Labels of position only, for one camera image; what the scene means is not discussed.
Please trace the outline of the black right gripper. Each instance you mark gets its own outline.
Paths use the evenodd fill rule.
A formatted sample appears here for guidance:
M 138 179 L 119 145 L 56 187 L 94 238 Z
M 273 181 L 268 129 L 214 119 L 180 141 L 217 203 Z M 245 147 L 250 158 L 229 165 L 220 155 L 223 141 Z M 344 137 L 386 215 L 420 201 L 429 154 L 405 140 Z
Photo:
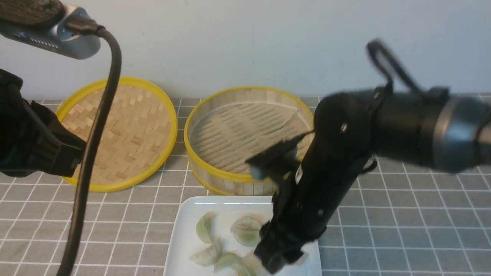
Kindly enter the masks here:
M 294 226 L 297 228 L 291 229 L 275 220 L 270 220 L 260 229 L 260 242 L 254 249 L 254 254 L 271 275 L 285 266 L 293 265 L 301 257 L 302 247 L 318 240 L 326 231 L 326 221 L 320 224 L 300 223 Z

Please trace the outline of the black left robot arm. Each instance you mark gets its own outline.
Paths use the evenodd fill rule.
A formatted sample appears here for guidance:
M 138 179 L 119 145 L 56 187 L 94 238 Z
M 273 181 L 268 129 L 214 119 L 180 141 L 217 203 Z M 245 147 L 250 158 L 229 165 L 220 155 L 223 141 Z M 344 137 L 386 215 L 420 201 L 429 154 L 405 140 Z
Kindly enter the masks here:
M 22 98 L 23 80 L 0 71 L 0 171 L 27 177 L 37 171 L 73 176 L 86 142 L 63 127 L 49 108 Z

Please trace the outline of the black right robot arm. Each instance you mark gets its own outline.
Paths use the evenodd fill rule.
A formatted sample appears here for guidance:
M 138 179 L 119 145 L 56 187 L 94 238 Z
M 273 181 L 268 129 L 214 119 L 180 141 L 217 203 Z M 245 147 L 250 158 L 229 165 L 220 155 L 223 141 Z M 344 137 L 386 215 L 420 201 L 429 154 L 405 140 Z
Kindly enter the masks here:
M 366 49 L 386 84 L 325 97 L 312 131 L 245 161 L 254 180 L 278 187 L 254 250 L 271 275 L 322 236 L 357 177 L 377 167 L 368 164 L 374 155 L 451 174 L 490 165 L 489 104 L 444 86 L 422 89 L 379 39 Z

